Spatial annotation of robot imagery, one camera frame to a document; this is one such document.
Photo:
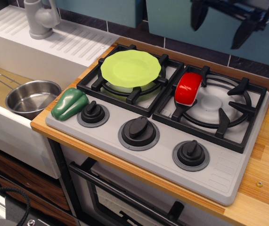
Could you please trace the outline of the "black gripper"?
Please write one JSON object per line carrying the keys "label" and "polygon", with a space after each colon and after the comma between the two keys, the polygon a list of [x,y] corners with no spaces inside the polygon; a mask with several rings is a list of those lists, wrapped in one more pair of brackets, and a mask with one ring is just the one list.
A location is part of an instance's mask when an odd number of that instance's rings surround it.
{"label": "black gripper", "polygon": [[209,8],[242,21],[231,49],[239,49],[254,31],[264,30],[269,22],[269,0],[192,0],[190,18],[194,31],[204,22]]}

